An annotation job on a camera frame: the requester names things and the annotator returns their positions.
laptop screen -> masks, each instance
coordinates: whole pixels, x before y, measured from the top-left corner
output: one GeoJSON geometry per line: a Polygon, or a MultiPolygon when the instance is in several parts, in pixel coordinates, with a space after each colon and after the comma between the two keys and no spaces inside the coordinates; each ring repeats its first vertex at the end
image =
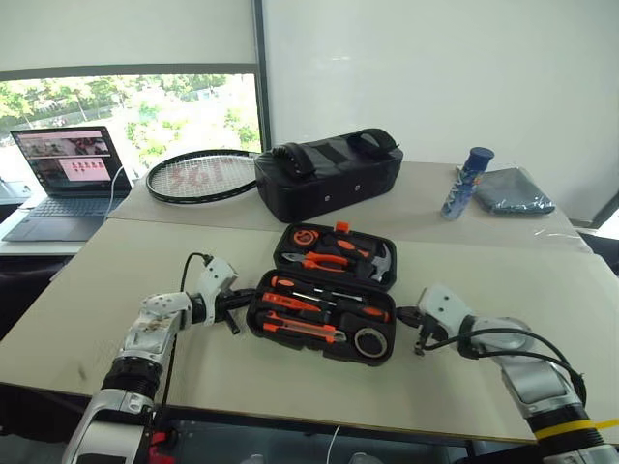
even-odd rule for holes
{"type": "MultiPolygon", "coordinates": [[[[105,128],[19,130],[12,135],[47,193],[108,194],[121,166],[105,128]]],[[[131,188],[124,175],[115,187],[131,188]]]]}

racket strings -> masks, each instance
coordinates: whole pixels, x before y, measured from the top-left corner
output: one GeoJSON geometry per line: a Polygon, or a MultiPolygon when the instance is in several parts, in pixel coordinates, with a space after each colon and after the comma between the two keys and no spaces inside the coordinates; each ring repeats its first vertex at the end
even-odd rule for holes
{"type": "Polygon", "coordinates": [[[177,198],[219,195],[255,180],[253,160],[212,155],[173,162],[155,172],[151,189],[177,198]]]}

blue spray can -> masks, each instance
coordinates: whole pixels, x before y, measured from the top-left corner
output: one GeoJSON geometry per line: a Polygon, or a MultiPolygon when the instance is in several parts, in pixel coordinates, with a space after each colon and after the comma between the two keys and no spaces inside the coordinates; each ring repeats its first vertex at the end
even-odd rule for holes
{"type": "Polygon", "coordinates": [[[473,196],[475,187],[481,182],[487,164],[494,158],[488,148],[471,148],[468,160],[457,173],[457,179],[449,192],[441,216],[445,219],[458,219],[473,196]]]}

tool kit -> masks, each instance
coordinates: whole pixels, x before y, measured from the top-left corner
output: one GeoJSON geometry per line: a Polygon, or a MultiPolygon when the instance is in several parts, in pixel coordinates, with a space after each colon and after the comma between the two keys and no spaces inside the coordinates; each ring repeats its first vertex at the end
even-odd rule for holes
{"type": "Polygon", "coordinates": [[[282,345],[321,350],[340,361],[380,365],[391,356],[396,305],[393,242],[350,231],[289,225],[274,253],[276,269],[257,285],[247,312],[253,334],[282,345]]]}

yellow tape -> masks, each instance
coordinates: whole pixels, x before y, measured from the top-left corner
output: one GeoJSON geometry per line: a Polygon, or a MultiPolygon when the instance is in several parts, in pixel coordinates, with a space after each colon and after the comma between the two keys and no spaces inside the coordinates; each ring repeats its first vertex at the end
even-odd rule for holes
{"type": "Polygon", "coordinates": [[[596,428],[610,428],[616,427],[617,425],[619,425],[619,419],[611,419],[596,423],[596,428]]]}
{"type": "Polygon", "coordinates": [[[585,428],[595,428],[592,420],[574,420],[572,422],[560,423],[553,425],[552,427],[543,428],[535,432],[535,438],[543,440],[544,438],[554,437],[555,435],[561,435],[562,433],[574,432],[576,430],[583,430],[585,428]]]}

